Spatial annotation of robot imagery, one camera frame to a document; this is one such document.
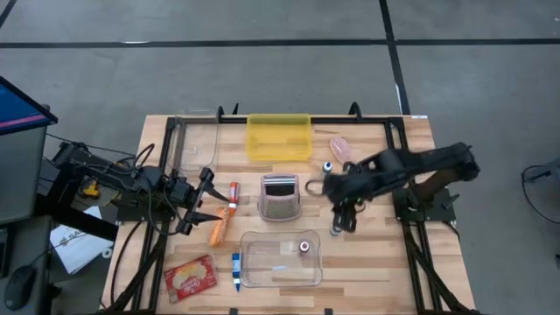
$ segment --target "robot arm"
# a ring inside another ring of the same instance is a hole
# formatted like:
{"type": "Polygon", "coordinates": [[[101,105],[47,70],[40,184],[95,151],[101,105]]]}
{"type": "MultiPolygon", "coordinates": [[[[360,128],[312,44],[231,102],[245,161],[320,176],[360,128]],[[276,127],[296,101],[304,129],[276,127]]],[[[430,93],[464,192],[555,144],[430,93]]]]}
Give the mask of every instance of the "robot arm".
{"type": "Polygon", "coordinates": [[[384,150],[357,164],[345,163],[344,174],[326,175],[322,194],[333,203],[333,225],[353,232],[356,207],[409,183],[412,207],[430,203],[435,193],[456,181],[475,179],[480,172],[470,147],[464,143],[422,152],[384,150]],[[421,184],[410,182],[416,175],[434,172],[421,184]]]}
{"type": "MultiPolygon", "coordinates": [[[[150,152],[153,145],[147,149],[149,150],[145,151],[150,152]]],[[[185,208],[186,214],[179,217],[174,234],[189,235],[193,225],[221,220],[217,216],[196,212],[202,205],[201,197],[204,192],[228,202],[228,198],[214,189],[214,173],[210,169],[204,168],[201,171],[199,185],[195,188],[186,181],[186,177],[168,177],[156,166],[137,167],[137,160],[142,155],[134,158],[132,166],[127,166],[92,154],[82,143],[62,143],[52,161],[57,167],[70,167],[76,175],[88,175],[102,186],[128,194],[131,196],[129,199],[134,200],[132,206],[135,211],[147,212],[148,218],[151,218],[152,212],[171,211],[171,215],[179,216],[177,207],[185,208]]]]}

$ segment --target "monitor screen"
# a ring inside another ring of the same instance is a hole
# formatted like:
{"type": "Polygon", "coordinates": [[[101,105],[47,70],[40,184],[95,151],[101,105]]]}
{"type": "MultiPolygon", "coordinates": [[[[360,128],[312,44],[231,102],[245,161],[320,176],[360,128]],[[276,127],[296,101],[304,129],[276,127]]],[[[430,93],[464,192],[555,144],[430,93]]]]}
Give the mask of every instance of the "monitor screen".
{"type": "Polygon", "coordinates": [[[0,135],[56,122],[56,117],[0,77],[0,135]]]}

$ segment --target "wooden table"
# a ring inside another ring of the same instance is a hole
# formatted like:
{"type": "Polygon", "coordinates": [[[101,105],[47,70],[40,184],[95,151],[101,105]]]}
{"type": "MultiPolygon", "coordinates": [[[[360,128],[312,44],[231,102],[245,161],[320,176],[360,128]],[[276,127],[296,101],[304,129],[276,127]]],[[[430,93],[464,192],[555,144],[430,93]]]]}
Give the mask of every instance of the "wooden table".
{"type": "MultiPolygon", "coordinates": [[[[146,117],[139,148],[142,149],[151,143],[156,144],[147,165],[158,165],[167,117],[146,117]]],[[[405,116],[403,119],[409,148],[412,151],[434,148],[428,119],[415,119],[411,116],[405,116]]],[[[353,149],[353,159],[358,161],[387,148],[382,126],[313,125],[313,153],[309,161],[301,163],[249,161],[245,154],[244,124],[222,124],[218,135],[217,160],[214,160],[212,167],[216,174],[216,188],[227,195],[230,182],[241,183],[241,204],[227,228],[226,242],[219,248],[208,247],[207,238],[213,223],[203,223],[195,227],[190,236],[175,235],[169,238],[164,261],[164,270],[168,270],[212,253],[219,273],[218,285],[176,304],[170,304],[162,279],[157,313],[228,313],[232,307],[239,309],[240,313],[323,313],[325,308],[333,308],[335,313],[344,314],[416,313],[403,231],[401,224],[395,219],[390,195],[381,196],[367,204],[366,211],[358,214],[356,232],[344,233],[339,237],[331,237],[329,234],[333,221],[331,204],[326,198],[309,196],[303,187],[300,189],[304,205],[303,214],[297,220],[283,223],[266,222],[261,220],[256,208],[260,192],[259,180],[262,175],[276,172],[295,173],[303,186],[311,176],[320,174],[325,161],[335,161],[329,148],[329,140],[332,137],[344,137],[353,149]],[[235,291],[231,254],[239,251],[240,239],[245,232],[306,229],[317,231],[321,239],[323,281],[320,285],[310,288],[241,287],[241,292],[235,291]]],[[[340,169],[341,165],[335,163],[334,171],[340,172],[340,169]]],[[[191,176],[189,182],[196,186],[198,178],[191,176]]],[[[205,198],[200,211],[215,214],[217,206],[220,205],[222,202],[216,199],[205,198]]],[[[109,304],[109,288],[116,257],[133,226],[134,223],[130,222],[119,228],[102,298],[106,305],[109,304]]],[[[473,308],[473,296],[457,236],[441,223],[432,222],[426,226],[436,271],[459,301],[473,308]]],[[[116,281],[117,295],[137,271],[145,228],[144,223],[126,248],[116,281]]],[[[422,271],[421,278],[426,307],[430,308],[428,285],[422,271]]],[[[147,307],[151,279],[152,274],[149,274],[144,283],[141,308],[147,307]]]]}

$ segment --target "concrete floor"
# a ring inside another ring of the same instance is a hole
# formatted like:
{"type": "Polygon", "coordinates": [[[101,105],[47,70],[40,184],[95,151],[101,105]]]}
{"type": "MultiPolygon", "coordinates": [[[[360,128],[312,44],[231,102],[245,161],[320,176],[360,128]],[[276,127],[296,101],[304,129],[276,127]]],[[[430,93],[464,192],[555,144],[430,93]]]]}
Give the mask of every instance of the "concrete floor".
{"type": "MultiPolygon", "coordinates": [[[[0,0],[5,5],[8,0],[0,0]]],[[[388,1],[397,39],[558,38],[556,0],[388,1]]],[[[18,0],[0,42],[384,39],[375,0],[18,0]]],[[[531,211],[520,172],[560,156],[560,45],[399,46],[410,111],[437,145],[472,145],[482,173],[456,184],[458,228],[479,310],[558,314],[560,227],[531,211]]],[[[386,46],[0,49],[0,74],[59,117],[53,134],[136,151],[148,114],[397,114],[386,46]]],[[[57,142],[47,139],[50,157],[57,142]]],[[[557,187],[528,187],[560,220],[557,187]]],[[[65,314],[92,312],[109,264],[61,283],[65,314]]]]}

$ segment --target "black cable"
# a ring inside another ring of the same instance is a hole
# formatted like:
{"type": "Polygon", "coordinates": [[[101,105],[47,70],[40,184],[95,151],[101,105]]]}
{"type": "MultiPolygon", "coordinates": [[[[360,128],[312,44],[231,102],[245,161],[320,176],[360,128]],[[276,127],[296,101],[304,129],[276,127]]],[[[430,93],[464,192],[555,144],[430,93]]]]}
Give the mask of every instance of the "black cable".
{"type": "Polygon", "coordinates": [[[136,230],[138,229],[138,227],[140,227],[140,224],[142,224],[141,221],[139,221],[139,222],[132,228],[132,230],[130,230],[129,235],[126,237],[126,239],[124,240],[124,243],[122,244],[121,252],[119,253],[119,256],[116,258],[115,269],[113,270],[113,279],[111,280],[111,294],[110,294],[110,296],[111,296],[111,304],[113,304],[113,303],[115,302],[116,272],[119,270],[119,264],[121,263],[121,259],[123,258],[124,250],[126,249],[127,245],[129,245],[130,238],[132,237],[132,235],[134,234],[134,232],[136,232],[136,230]]]}
{"type": "Polygon", "coordinates": [[[148,159],[148,157],[150,156],[151,152],[154,151],[154,148],[156,147],[156,145],[154,143],[148,145],[147,147],[143,148],[143,150],[140,151],[140,153],[138,153],[138,155],[134,158],[134,162],[132,162],[132,167],[138,169],[140,167],[142,167],[144,165],[144,163],[146,162],[146,160],[148,159]],[[142,155],[145,152],[148,152],[146,154],[146,157],[142,160],[142,163],[140,163],[140,166],[137,166],[138,160],[142,157],[142,155]]]}
{"type": "MultiPolygon", "coordinates": [[[[65,139],[65,138],[63,138],[63,137],[61,137],[61,136],[51,135],[51,134],[48,133],[48,132],[46,133],[46,135],[49,136],[49,137],[53,137],[53,138],[55,138],[55,139],[59,139],[60,141],[66,141],[66,142],[69,142],[69,143],[77,144],[77,142],[75,142],[75,141],[65,139]]],[[[97,149],[97,150],[102,150],[102,151],[114,152],[114,153],[119,153],[119,154],[123,154],[123,155],[126,155],[126,156],[134,157],[134,154],[131,154],[131,153],[128,153],[128,152],[124,152],[124,151],[121,151],[121,150],[114,150],[114,149],[102,148],[102,147],[98,147],[98,146],[94,146],[94,145],[90,145],[90,144],[86,144],[86,146],[87,146],[88,148],[91,148],[91,149],[97,149]]]]}
{"type": "Polygon", "coordinates": [[[107,306],[105,306],[105,304],[103,303],[102,297],[99,297],[99,304],[101,305],[104,311],[107,310],[107,306]]]}
{"type": "Polygon", "coordinates": [[[143,180],[146,181],[146,184],[148,186],[148,220],[150,221],[151,227],[153,229],[155,229],[156,232],[160,233],[163,236],[173,236],[173,235],[178,234],[179,232],[177,232],[177,231],[172,232],[172,233],[164,232],[156,225],[156,222],[154,221],[154,218],[151,215],[151,184],[150,184],[150,181],[141,172],[138,173],[138,174],[143,178],[143,180]]]}
{"type": "Polygon", "coordinates": [[[126,165],[128,168],[131,167],[131,165],[129,164],[129,162],[127,162],[128,160],[134,160],[136,157],[123,157],[120,160],[117,160],[116,162],[118,164],[124,164],[126,165]]]}
{"type": "Polygon", "coordinates": [[[164,187],[164,198],[165,198],[165,202],[167,203],[169,208],[175,213],[175,216],[177,218],[179,218],[180,217],[179,210],[177,210],[177,208],[175,206],[173,206],[173,204],[169,201],[169,196],[167,196],[167,192],[165,191],[165,187],[164,187]]]}
{"type": "Polygon", "coordinates": [[[458,241],[461,242],[461,235],[459,235],[459,231],[449,221],[442,221],[442,223],[444,223],[453,232],[455,232],[455,235],[457,236],[458,241]]]}
{"type": "Polygon", "coordinates": [[[527,195],[527,190],[525,189],[525,173],[530,170],[530,169],[534,169],[537,167],[542,167],[542,165],[531,165],[528,168],[526,168],[525,170],[523,170],[521,172],[521,188],[523,188],[523,195],[525,196],[525,200],[529,203],[529,205],[533,208],[533,210],[540,215],[543,219],[545,219],[546,221],[550,222],[550,223],[554,223],[554,224],[560,224],[560,221],[556,221],[556,220],[552,220],[548,217],[546,217],[544,214],[542,214],[540,211],[538,211],[535,207],[535,205],[533,205],[533,203],[531,202],[531,200],[529,199],[529,196],[527,195]]]}
{"type": "Polygon", "coordinates": [[[66,240],[66,241],[63,241],[62,243],[60,243],[60,244],[57,245],[57,246],[52,246],[52,247],[50,247],[49,249],[47,249],[46,251],[42,252],[42,253],[39,254],[37,257],[35,257],[35,259],[33,259],[33,260],[28,264],[28,266],[33,265],[42,255],[44,255],[44,254],[46,254],[46,253],[52,251],[53,249],[56,249],[58,246],[66,245],[66,244],[67,244],[68,242],[70,242],[71,240],[75,240],[75,239],[77,239],[77,238],[81,238],[81,237],[86,236],[86,235],[87,235],[87,234],[82,234],[82,235],[80,235],[80,236],[76,236],[76,237],[73,237],[73,238],[68,239],[68,240],[66,240]]]}
{"type": "MultiPolygon", "coordinates": [[[[74,167],[74,169],[81,168],[81,167],[85,167],[85,168],[97,168],[97,169],[105,170],[105,169],[110,168],[110,167],[112,167],[112,166],[113,166],[113,164],[105,164],[105,165],[104,165],[104,164],[82,164],[82,165],[76,165],[76,166],[74,167]]],[[[129,175],[129,174],[132,173],[132,170],[127,170],[127,171],[116,171],[116,170],[111,170],[111,171],[112,171],[112,172],[115,172],[115,173],[117,173],[117,174],[119,174],[119,175],[129,175]]]]}

